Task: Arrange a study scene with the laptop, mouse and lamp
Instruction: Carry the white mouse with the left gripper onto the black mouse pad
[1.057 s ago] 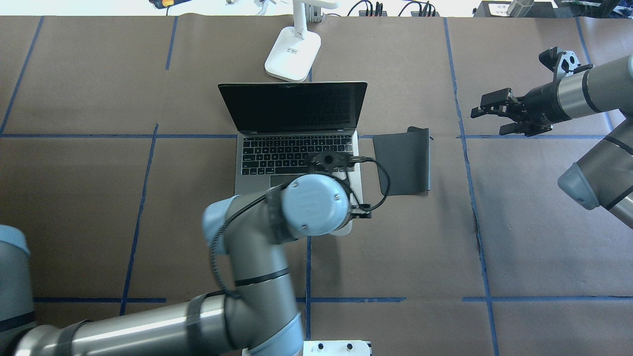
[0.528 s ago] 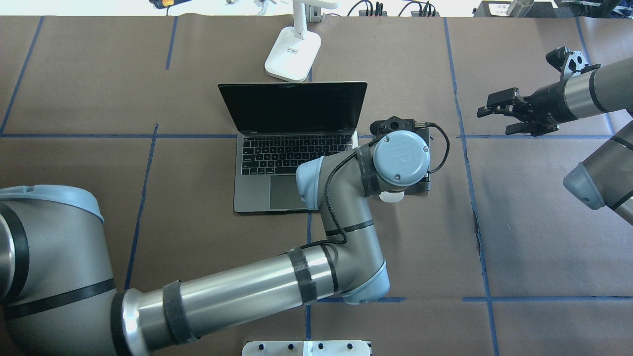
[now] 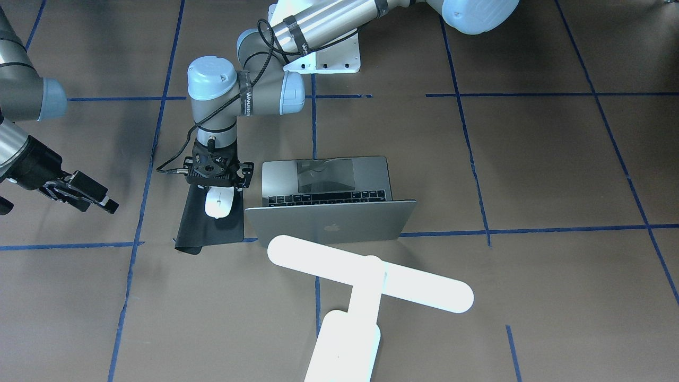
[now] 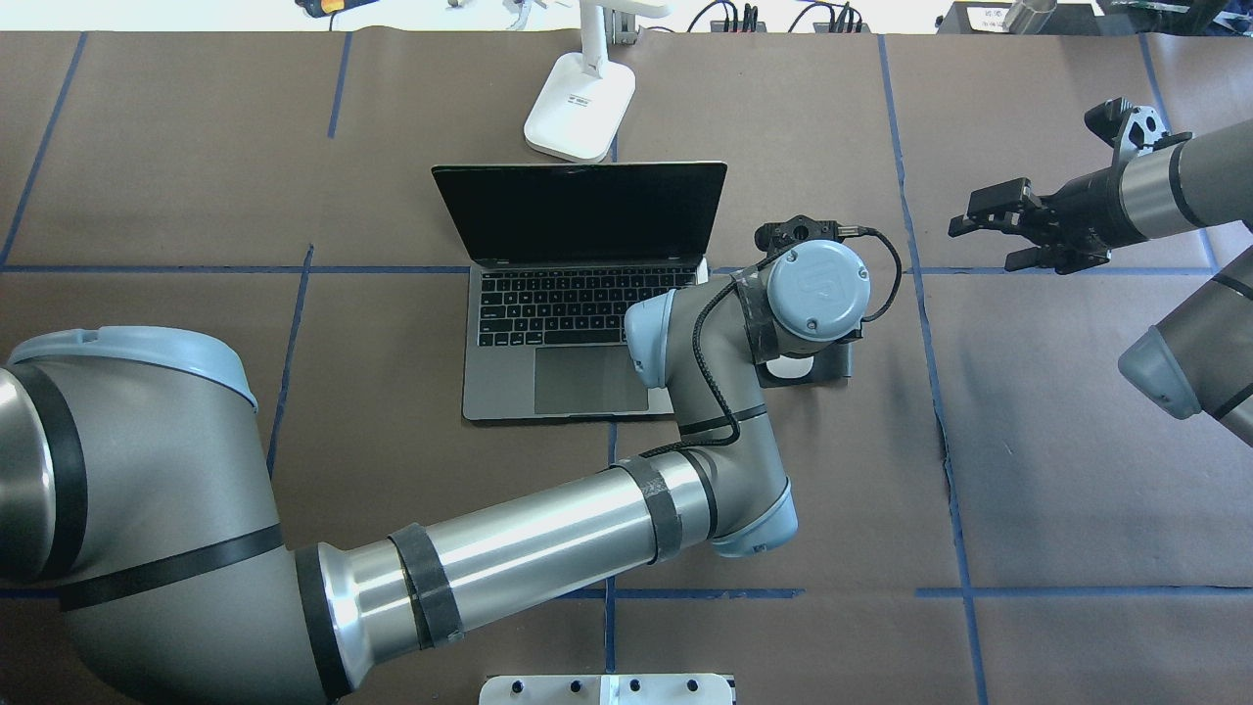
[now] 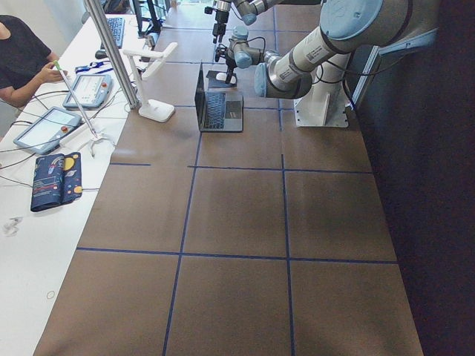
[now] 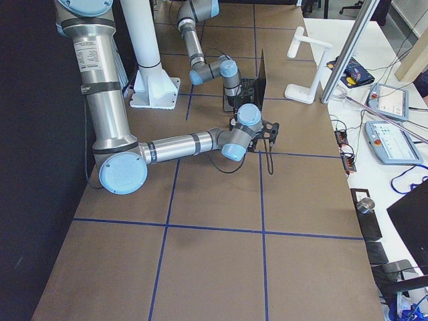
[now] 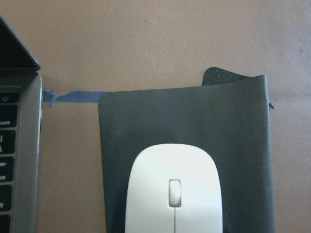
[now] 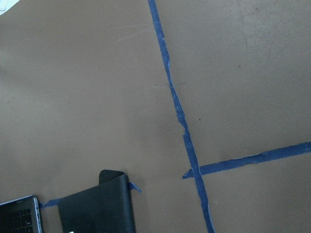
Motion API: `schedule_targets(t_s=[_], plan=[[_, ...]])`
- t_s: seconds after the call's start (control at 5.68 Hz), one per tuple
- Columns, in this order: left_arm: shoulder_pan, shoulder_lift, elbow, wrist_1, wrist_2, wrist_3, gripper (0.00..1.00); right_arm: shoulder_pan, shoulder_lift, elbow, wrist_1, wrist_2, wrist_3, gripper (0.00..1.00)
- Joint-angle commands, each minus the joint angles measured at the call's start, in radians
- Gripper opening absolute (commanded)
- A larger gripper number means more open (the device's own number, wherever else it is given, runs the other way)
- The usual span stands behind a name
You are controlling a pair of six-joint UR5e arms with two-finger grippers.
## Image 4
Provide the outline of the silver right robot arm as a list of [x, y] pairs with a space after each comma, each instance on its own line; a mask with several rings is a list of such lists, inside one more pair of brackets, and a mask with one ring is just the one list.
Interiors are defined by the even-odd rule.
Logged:
[[[1173, 235], [1250, 223], [1250, 120], [1204, 134], [1174, 131], [1153, 106], [1124, 99], [1093, 106], [1088, 131], [1111, 149], [1109, 165], [1039, 195], [1025, 178], [975, 189], [949, 235], [990, 229], [1026, 247], [1002, 267], [1058, 275], [1105, 265], [1116, 250]], [[1250, 442], [1250, 250], [1182, 265], [1202, 284], [1119, 357], [1124, 379], [1177, 419], [1207, 414]]]

